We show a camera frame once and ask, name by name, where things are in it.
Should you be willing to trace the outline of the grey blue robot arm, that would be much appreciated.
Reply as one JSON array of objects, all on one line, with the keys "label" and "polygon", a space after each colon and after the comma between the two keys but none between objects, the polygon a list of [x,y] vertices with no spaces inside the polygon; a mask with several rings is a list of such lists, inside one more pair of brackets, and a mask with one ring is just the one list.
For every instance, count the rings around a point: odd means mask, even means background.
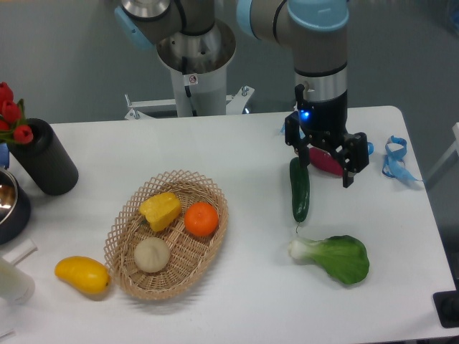
[{"label": "grey blue robot arm", "polygon": [[[213,1],[120,1],[115,17],[134,44],[153,47],[169,69],[179,116],[227,112],[227,65],[236,39],[216,17]],[[296,107],[285,119],[285,142],[300,165],[319,148],[341,166],[343,185],[350,186],[369,154],[366,135],[346,129],[347,3],[238,1],[236,17],[247,35],[292,52]]]}]

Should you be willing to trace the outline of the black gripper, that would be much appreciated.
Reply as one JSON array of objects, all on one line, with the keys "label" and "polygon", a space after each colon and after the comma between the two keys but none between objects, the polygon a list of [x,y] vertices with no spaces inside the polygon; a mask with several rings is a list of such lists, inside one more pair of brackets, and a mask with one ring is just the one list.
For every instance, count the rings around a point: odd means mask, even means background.
[{"label": "black gripper", "polygon": [[285,143],[294,148],[301,168],[310,164],[310,147],[320,148],[344,169],[343,187],[354,182],[355,173],[369,165],[367,136],[346,129],[347,94],[333,100],[314,102],[304,96],[306,88],[295,86],[296,110],[285,118]]}]

